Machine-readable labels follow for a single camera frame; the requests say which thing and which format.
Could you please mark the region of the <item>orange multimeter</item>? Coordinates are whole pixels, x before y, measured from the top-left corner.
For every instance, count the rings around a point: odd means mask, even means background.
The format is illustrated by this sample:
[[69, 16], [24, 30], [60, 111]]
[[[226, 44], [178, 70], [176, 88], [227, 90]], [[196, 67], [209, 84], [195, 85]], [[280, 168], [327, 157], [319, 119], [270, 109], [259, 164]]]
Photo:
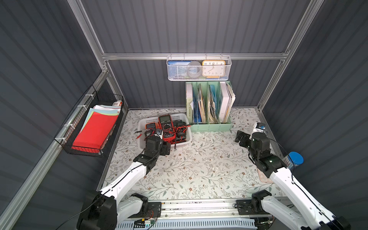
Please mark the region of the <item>orange multimeter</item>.
[[146, 131], [147, 132], [154, 132], [157, 128], [157, 125], [155, 122], [146, 124]]

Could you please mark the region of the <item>red multimeter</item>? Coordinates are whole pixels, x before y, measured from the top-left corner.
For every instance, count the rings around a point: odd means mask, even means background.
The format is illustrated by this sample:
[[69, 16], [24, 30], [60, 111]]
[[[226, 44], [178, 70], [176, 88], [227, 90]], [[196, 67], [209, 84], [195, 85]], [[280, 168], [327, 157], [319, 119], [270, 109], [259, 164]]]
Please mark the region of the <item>red multimeter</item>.
[[173, 121], [170, 115], [164, 115], [160, 116], [158, 118], [159, 125], [161, 130], [163, 131], [163, 135], [166, 138], [173, 137], [174, 136], [174, 127], [173, 127]]

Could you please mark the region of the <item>small black multimeter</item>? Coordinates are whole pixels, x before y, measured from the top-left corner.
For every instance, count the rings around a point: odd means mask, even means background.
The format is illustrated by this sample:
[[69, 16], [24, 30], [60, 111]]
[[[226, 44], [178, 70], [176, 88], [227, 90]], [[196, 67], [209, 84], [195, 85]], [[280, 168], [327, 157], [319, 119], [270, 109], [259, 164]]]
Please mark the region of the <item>small black multimeter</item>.
[[187, 125], [184, 121], [178, 120], [173, 122], [175, 130], [175, 143], [186, 142], [187, 131], [190, 125]]

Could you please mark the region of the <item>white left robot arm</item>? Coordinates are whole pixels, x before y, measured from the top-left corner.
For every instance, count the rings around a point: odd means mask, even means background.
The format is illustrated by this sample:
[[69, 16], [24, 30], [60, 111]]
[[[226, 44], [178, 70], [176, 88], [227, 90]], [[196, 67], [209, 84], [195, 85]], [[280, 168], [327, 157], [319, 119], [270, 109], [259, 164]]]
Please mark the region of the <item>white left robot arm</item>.
[[127, 192], [156, 165], [160, 156], [170, 154], [170, 144], [164, 141], [164, 132], [154, 129], [145, 139], [146, 147], [128, 169], [110, 185], [87, 194], [78, 215], [78, 230], [114, 230], [117, 224], [132, 215], [145, 214], [148, 199], [133, 194], [122, 201]]

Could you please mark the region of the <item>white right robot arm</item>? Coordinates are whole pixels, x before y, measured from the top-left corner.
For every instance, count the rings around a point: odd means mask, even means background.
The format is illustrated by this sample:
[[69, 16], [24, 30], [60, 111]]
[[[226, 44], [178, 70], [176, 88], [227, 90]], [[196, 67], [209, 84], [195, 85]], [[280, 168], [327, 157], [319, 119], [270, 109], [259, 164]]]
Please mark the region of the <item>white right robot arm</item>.
[[251, 134], [237, 131], [234, 140], [248, 150], [250, 161], [264, 175], [279, 186], [298, 210], [279, 202], [266, 190], [252, 194], [248, 208], [253, 213], [268, 213], [291, 230], [349, 230], [350, 223], [344, 217], [337, 217], [293, 176], [292, 171], [276, 155], [271, 153], [270, 139], [265, 133], [265, 124], [256, 122]]

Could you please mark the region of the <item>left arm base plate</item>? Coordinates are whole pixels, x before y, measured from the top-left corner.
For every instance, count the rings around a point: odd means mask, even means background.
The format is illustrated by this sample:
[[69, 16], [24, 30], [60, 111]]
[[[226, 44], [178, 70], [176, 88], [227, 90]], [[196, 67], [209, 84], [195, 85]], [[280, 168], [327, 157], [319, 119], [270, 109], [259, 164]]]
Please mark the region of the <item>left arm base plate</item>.
[[121, 205], [125, 205], [123, 208], [124, 215], [128, 218], [158, 218], [161, 216], [162, 203], [152, 202], [141, 194], [134, 193]]

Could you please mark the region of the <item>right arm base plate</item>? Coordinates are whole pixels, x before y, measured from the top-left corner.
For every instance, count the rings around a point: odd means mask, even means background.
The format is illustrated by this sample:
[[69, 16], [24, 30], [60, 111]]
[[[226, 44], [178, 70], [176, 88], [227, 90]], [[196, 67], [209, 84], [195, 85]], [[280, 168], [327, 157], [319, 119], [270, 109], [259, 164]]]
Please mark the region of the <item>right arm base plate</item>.
[[261, 201], [266, 196], [271, 196], [272, 194], [266, 190], [262, 190], [252, 194], [249, 199], [238, 199], [235, 201], [234, 207], [237, 209], [239, 215], [258, 215], [266, 214], [262, 208]]

